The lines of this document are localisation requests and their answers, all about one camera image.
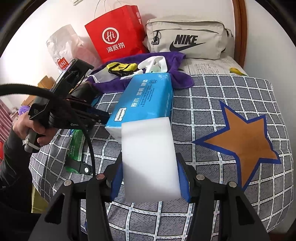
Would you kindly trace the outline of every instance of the checkered tablecloth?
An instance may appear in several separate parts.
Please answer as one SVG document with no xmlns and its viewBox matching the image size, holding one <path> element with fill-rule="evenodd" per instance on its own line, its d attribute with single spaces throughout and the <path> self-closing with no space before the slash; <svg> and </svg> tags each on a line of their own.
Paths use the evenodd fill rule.
<svg viewBox="0 0 296 241">
<path fill-rule="evenodd" d="M 293 197 L 293 159 L 272 86 L 266 80 L 227 75 L 193 76 L 194 86 L 174 92 L 171 117 L 176 152 L 181 152 L 186 163 L 196 167 L 199 174 L 210 180 L 237 182 L 234 157 L 218 153 L 192 143 L 193 140 L 225 126 L 219 101 L 246 119 L 266 115 L 268 138 L 279 154 L 281 164 L 261 163 L 245 194 L 268 231 L 286 215 Z M 112 112 L 121 93 L 104 94 L 98 109 Z M 61 130 L 53 141 L 32 155 L 30 170 L 37 190 L 49 201 L 66 179 L 86 181 L 91 176 L 69 173 L 63 169 L 70 144 L 68 130 Z M 121 145 L 104 126 L 96 125 L 90 132 L 96 158 L 96 172 L 103 172 L 114 163 Z M 83 159 L 90 163 L 86 144 Z M 215 202 L 212 241 L 218 239 L 219 202 Z M 184 241 L 193 213 L 193 205 L 183 199 L 157 203 L 128 203 L 121 186 L 115 202 L 106 204 L 108 220 L 114 240 Z M 81 226 L 84 228 L 86 203 L 81 203 Z"/>
</svg>

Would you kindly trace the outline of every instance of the blue outline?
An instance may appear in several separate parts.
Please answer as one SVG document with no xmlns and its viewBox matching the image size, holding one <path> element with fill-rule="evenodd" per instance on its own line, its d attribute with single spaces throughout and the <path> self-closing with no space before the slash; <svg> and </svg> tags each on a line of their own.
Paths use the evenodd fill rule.
<svg viewBox="0 0 296 241">
<path fill-rule="evenodd" d="M 213 132 L 207 136 L 204 136 L 202 138 L 199 138 L 195 141 L 193 141 L 192 143 L 196 144 L 196 145 L 200 145 L 200 146 L 203 146 L 203 147 L 206 147 L 206 148 L 209 148 L 209 149 L 212 149 L 212 150 L 215 150 L 217 152 L 221 152 L 223 154 L 226 154 L 226 155 L 230 155 L 230 156 L 233 156 L 235 158 L 235 161 L 236 161 L 236 164 L 237 164 L 237 180 L 238 180 L 238 185 L 241 187 L 242 186 L 242 173 L 241 173 L 241 166 L 240 166 L 240 159 L 239 157 L 236 155 L 236 153 L 232 152 L 232 151 L 229 151 L 227 149 L 224 149 L 222 147 L 219 147 L 219 146 L 215 146 L 215 145 L 212 145 L 212 144 L 209 144 L 209 143 L 206 143 L 205 141 L 214 137 L 214 136 L 218 136 L 228 130 L 230 130 L 230 127 L 229 127 L 229 123 L 228 123 L 228 119 L 227 119 L 227 115 L 226 115 L 226 112 L 225 112 L 225 108 L 227 108 L 228 110 L 230 110 L 232 113 L 234 113 L 237 117 L 239 117 L 241 120 L 243 120 L 245 123 L 247 124 L 250 124 L 252 122 L 255 122 L 255 121 L 258 121 L 260 119 L 263 119 L 264 120 L 264 135 L 265 135 L 265 138 L 267 139 L 269 145 L 270 145 L 270 149 L 276 154 L 277 156 L 277 159 L 269 159 L 269 158 L 259 158 L 258 159 L 258 162 L 257 164 L 255 165 L 254 167 L 254 170 L 252 171 L 250 177 L 248 178 L 246 184 L 242 187 L 243 190 L 245 190 L 250 181 L 252 180 L 252 178 L 254 177 L 260 163 L 271 163 L 271 164 L 281 164 L 281 160 L 280 160 L 280 157 L 278 155 L 278 153 L 273 149 L 272 147 L 272 143 L 270 141 L 270 139 L 268 138 L 267 136 L 267 124 L 266 124 L 266 116 L 265 115 L 262 115 L 262 116 L 258 116 L 256 118 L 253 118 L 253 119 L 250 119 L 250 120 L 246 120 L 244 119 L 241 115 L 239 115 L 238 113 L 236 113 L 233 109 L 231 109 L 229 106 L 227 106 L 226 104 L 224 104 L 222 101 L 220 101 L 220 105 L 221 105 L 221 109 L 222 109 L 222 113 L 223 113 L 223 117 L 224 117 L 224 121 L 225 121 L 225 124 L 226 124 L 226 127 L 222 128 L 221 130 L 218 130 L 216 132 Z"/>
</svg>

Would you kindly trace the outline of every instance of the white foam block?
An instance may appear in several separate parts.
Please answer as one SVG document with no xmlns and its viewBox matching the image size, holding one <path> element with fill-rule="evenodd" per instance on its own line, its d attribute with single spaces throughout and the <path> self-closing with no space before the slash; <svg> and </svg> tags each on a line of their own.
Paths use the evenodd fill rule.
<svg viewBox="0 0 296 241">
<path fill-rule="evenodd" d="M 122 162 L 127 202 L 158 202 L 181 197 L 168 117 L 122 123 Z"/>
</svg>

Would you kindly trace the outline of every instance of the nike swoosh logo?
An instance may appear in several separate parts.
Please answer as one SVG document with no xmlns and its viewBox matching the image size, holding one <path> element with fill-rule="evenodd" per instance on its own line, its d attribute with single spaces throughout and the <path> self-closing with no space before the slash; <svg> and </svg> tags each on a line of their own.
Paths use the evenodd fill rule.
<svg viewBox="0 0 296 241">
<path fill-rule="evenodd" d="M 172 43 L 170 44 L 170 51 L 171 51 L 171 52 L 180 52 L 180 51 L 182 51 L 182 50 L 189 49 L 189 48 L 195 47 L 195 46 L 197 46 L 197 45 L 201 45 L 201 44 L 205 44 L 205 43 L 186 45 L 186 46 L 182 46 L 182 47 L 175 47 L 175 46 L 174 46 L 174 42 L 172 42 Z"/>
</svg>

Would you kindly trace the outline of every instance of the orange star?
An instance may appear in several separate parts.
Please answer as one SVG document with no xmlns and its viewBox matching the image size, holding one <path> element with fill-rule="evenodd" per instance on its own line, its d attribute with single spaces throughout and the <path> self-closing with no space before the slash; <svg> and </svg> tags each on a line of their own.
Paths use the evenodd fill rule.
<svg viewBox="0 0 296 241">
<path fill-rule="evenodd" d="M 245 190 L 259 164 L 280 164 L 279 155 L 267 137 L 266 116 L 245 120 L 220 102 L 226 127 L 193 143 L 234 156 L 239 185 Z"/>
</svg>

